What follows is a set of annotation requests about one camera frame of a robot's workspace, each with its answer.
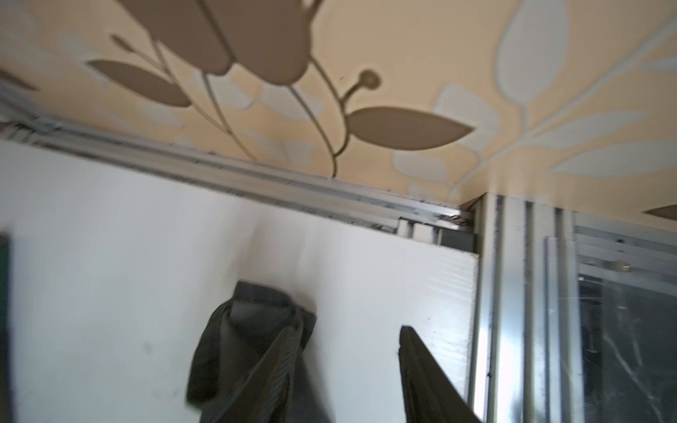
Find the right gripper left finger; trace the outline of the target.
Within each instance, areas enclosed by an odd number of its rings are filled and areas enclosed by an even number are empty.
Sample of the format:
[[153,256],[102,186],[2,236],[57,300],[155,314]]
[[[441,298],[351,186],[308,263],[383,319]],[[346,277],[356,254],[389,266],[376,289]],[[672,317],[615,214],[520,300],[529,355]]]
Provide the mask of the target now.
[[212,422],[276,422],[287,412],[303,326],[282,328],[260,354],[229,324],[219,327]]

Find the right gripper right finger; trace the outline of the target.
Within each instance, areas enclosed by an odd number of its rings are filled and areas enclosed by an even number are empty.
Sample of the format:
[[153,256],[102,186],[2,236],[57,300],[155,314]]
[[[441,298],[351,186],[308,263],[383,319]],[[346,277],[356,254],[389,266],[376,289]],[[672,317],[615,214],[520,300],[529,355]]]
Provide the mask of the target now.
[[411,326],[400,329],[398,358],[407,422],[481,422]]

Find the dark grey trousers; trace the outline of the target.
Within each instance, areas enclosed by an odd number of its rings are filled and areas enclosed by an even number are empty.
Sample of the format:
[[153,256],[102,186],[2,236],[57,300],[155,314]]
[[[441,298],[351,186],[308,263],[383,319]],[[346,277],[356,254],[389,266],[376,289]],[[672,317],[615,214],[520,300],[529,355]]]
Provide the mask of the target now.
[[303,353],[317,317],[288,294],[239,281],[209,318],[186,401],[203,422],[327,422]]

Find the dark green pipe wrench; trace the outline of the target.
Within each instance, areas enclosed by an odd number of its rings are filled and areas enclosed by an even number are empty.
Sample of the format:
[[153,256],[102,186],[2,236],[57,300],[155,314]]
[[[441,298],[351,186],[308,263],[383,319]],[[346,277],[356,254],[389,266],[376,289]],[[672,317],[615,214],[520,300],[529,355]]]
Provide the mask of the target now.
[[1,234],[1,423],[12,422],[12,386],[9,331],[11,240]]

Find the aluminium frame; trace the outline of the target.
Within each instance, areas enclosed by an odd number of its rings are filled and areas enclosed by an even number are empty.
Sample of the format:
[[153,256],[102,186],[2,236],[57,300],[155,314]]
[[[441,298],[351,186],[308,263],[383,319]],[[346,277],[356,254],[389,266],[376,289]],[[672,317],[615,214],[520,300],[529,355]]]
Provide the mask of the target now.
[[676,418],[676,236],[484,195],[471,213],[47,116],[1,86],[17,422],[195,422],[190,361],[239,280],[317,313],[336,422],[405,419],[413,326],[487,422]]

